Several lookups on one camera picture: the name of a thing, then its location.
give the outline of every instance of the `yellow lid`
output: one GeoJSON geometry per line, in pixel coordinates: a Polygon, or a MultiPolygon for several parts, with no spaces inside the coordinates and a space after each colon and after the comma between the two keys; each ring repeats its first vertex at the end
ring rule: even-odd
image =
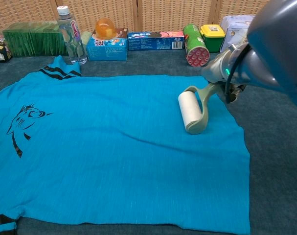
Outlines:
{"type": "Polygon", "coordinates": [[[225,33],[217,24],[204,24],[201,27],[201,34],[207,38],[224,38],[225,33]]]}

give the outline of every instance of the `gray carpet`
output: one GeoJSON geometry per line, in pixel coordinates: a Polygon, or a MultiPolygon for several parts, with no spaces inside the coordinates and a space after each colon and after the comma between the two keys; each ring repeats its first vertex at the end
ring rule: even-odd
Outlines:
{"type": "MultiPolygon", "coordinates": [[[[25,57],[0,64],[0,90],[52,61],[53,57],[25,57]]],[[[187,64],[183,50],[133,51],[128,53],[127,61],[87,62],[81,70],[82,76],[201,73],[201,68],[187,64]]],[[[297,235],[297,107],[283,94],[248,87],[227,108],[244,128],[251,154],[251,234],[297,235]]],[[[73,226],[28,218],[19,220],[17,232],[19,235],[222,235],[171,225],[73,226]]]]}

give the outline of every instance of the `lint roller handle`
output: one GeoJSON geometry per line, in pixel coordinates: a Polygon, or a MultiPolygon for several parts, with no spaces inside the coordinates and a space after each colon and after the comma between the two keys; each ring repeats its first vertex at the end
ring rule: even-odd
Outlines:
{"type": "Polygon", "coordinates": [[[198,92],[198,95],[200,97],[201,103],[202,103],[202,116],[198,121],[191,122],[188,124],[185,129],[188,133],[190,134],[200,134],[202,133],[208,123],[208,107],[207,107],[207,102],[208,99],[211,95],[215,94],[218,89],[220,88],[220,85],[209,83],[205,88],[203,89],[198,89],[195,86],[190,86],[187,89],[185,89],[185,92],[190,91],[190,92],[198,92]]]}

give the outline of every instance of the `orange ball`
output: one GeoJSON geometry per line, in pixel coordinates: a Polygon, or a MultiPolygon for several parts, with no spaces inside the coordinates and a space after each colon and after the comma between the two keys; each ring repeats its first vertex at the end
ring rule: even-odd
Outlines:
{"type": "Polygon", "coordinates": [[[114,23],[107,18],[99,19],[96,22],[95,30],[97,38],[101,40],[110,40],[116,37],[114,23]]]}

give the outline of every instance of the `black cable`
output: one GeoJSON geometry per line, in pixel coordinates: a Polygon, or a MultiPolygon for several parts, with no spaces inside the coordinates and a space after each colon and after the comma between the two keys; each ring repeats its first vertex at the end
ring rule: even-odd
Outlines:
{"type": "Polygon", "coordinates": [[[228,79],[227,79],[227,82],[226,82],[226,89],[225,89],[225,96],[226,96],[226,103],[227,104],[229,104],[231,102],[231,100],[230,100],[230,84],[231,84],[232,77],[233,77],[233,75],[235,73],[235,70],[236,70],[237,66],[244,59],[244,57],[250,51],[250,49],[251,49],[251,46],[249,44],[246,44],[244,49],[241,51],[241,53],[236,58],[233,66],[232,66],[232,68],[230,70],[230,74],[228,75],[228,79]]]}

